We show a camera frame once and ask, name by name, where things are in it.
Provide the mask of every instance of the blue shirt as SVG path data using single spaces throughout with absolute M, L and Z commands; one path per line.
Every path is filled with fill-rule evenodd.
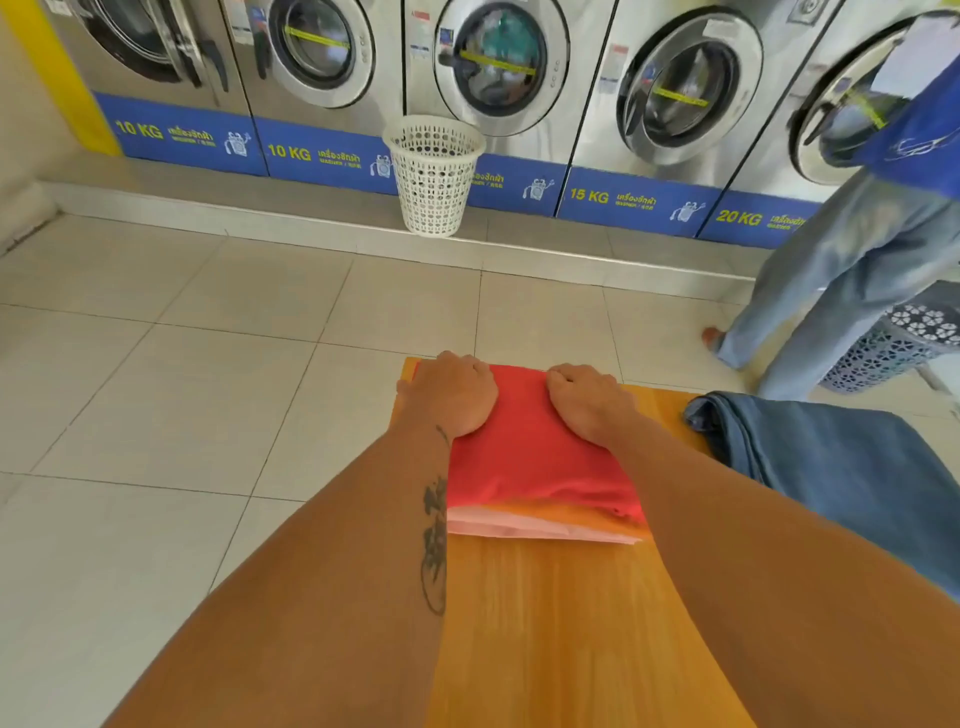
M 856 155 L 889 182 L 960 200 L 960 57 Z

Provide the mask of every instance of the white laundry basket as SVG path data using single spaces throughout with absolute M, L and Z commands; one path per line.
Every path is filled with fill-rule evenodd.
M 462 121 L 404 116 L 387 126 L 383 140 L 394 158 L 407 228 L 428 237 L 456 232 L 486 137 Z

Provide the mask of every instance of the washing machine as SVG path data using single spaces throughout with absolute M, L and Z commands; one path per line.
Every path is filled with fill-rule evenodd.
M 938 0 L 846 0 L 700 237 L 776 248 L 855 171 L 857 149 L 907 101 L 871 89 L 916 17 Z
M 399 0 L 222 0 L 272 177 L 396 195 Z
M 267 174 L 216 2 L 29 1 L 46 8 L 128 157 Z
M 620 0 L 559 217 L 693 237 L 839 0 Z
M 613 0 L 406 0 L 407 113 L 487 137 L 468 204 L 552 216 Z

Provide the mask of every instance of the white paper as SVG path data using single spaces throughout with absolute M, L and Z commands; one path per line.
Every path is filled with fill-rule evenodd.
M 739 36 L 739 26 L 729 20 L 711 18 L 704 23 L 704 37 L 715 37 L 720 40 L 736 40 Z
M 47 7 L 50 9 L 50 12 L 56 15 L 72 15 L 70 11 L 70 6 L 66 4 L 65 0 L 47 0 Z
M 627 53 L 630 49 L 625 45 L 610 44 L 610 51 L 604 59 L 600 69 L 600 80 L 597 82 L 598 93 L 616 93 L 620 88 L 620 74 L 627 64 Z
M 921 15 L 887 56 L 870 89 L 912 99 L 960 56 L 957 16 Z
M 227 0 L 224 7 L 227 8 L 227 20 L 233 39 L 240 45 L 253 45 L 253 33 L 244 0 Z

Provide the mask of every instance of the tile floor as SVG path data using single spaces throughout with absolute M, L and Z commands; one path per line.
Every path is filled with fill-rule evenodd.
M 382 431 L 404 355 L 743 390 L 750 374 L 698 338 L 735 313 L 58 219 L 0 258 L 0 725 L 99 725 L 208 590 Z M 918 376 L 816 399 L 903 414 L 960 474 L 960 423 Z

